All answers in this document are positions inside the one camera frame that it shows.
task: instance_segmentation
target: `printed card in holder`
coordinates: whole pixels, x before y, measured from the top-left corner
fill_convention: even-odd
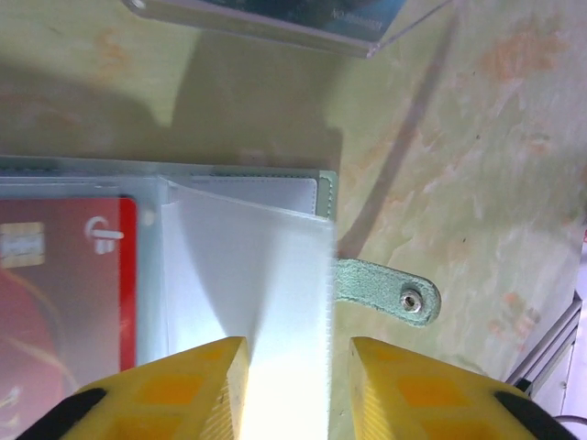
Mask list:
[[[0,200],[0,438],[134,366],[136,245],[130,198]]]

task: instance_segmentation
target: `card chip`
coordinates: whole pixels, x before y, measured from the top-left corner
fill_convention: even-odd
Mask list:
[[[0,225],[0,267],[10,269],[43,264],[44,229],[41,222]]]

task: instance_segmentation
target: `marble surface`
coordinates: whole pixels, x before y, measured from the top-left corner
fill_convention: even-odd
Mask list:
[[[350,336],[503,379],[566,307],[587,202],[586,17],[581,0],[455,0],[355,60],[117,0],[5,0],[0,153],[338,171],[340,254],[443,297],[424,329],[337,305],[331,436],[352,438]]]

